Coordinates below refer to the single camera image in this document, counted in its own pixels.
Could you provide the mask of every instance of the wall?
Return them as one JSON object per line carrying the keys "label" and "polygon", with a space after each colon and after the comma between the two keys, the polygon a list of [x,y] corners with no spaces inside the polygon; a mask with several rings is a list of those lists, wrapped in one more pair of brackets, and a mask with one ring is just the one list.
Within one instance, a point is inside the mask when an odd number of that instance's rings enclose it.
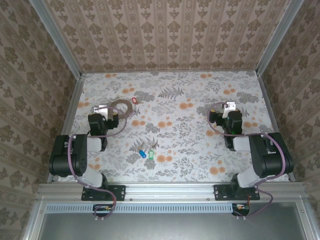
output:
{"label": "wall", "polygon": [[27,0],[0,1],[0,239],[23,234],[75,85]]}
{"label": "wall", "polygon": [[320,220],[320,2],[305,0],[263,73],[272,108]]}
{"label": "wall", "polygon": [[254,69],[289,0],[45,0],[83,72]]}

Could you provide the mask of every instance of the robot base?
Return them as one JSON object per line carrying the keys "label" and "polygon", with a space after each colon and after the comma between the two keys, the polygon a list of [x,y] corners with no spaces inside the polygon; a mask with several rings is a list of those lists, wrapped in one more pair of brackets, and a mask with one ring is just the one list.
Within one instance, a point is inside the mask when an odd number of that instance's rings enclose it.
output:
{"label": "robot base", "polygon": [[[112,192],[117,201],[124,201],[126,196],[126,186],[125,185],[108,185],[106,176],[102,175],[102,186],[100,189],[106,189]],[[96,191],[91,188],[83,187],[82,190],[82,201],[112,201],[112,196],[104,191]]]}
{"label": "robot base", "polygon": [[241,188],[238,184],[237,175],[232,177],[228,184],[213,185],[216,201],[247,201],[260,200],[259,192],[254,187]]}

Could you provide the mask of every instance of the gray panel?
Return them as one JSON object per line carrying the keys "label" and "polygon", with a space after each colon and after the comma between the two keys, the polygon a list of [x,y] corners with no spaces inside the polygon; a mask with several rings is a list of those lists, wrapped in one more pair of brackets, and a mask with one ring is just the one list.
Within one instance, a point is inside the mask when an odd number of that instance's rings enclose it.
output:
{"label": "gray panel", "polygon": [[[262,205],[251,204],[252,211]],[[295,203],[273,203],[252,218],[230,213],[118,213],[105,220],[92,214],[46,214],[40,240],[304,240]]]}

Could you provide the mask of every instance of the black mount plate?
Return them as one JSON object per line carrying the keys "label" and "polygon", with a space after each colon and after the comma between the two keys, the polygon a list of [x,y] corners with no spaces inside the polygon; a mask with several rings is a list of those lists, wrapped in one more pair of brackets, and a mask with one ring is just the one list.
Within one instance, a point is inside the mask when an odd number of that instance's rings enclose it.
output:
{"label": "black mount plate", "polygon": [[[124,201],[126,196],[125,185],[109,185],[108,190],[112,192],[117,201]],[[112,201],[112,196],[104,191],[96,191],[91,188],[83,187],[82,201]]]}
{"label": "black mount plate", "polygon": [[235,194],[231,194],[230,183],[213,185],[214,197],[216,201],[250,201],[260,200],[259,192],[256,193],[254,187],[238,189]]}

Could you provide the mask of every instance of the blue object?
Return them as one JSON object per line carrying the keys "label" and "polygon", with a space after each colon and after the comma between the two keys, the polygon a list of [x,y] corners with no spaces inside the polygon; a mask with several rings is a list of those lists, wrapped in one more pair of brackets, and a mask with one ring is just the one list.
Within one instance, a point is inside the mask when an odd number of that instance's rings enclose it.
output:
{"label": "blue object", "polygon": [[139,154],[140,154],[140,156],[141,156],[143,159],[145,159],[145,158],[147,157],[147,155],[145,154],[145,152],[142,151],[142,150],[139,151]]}

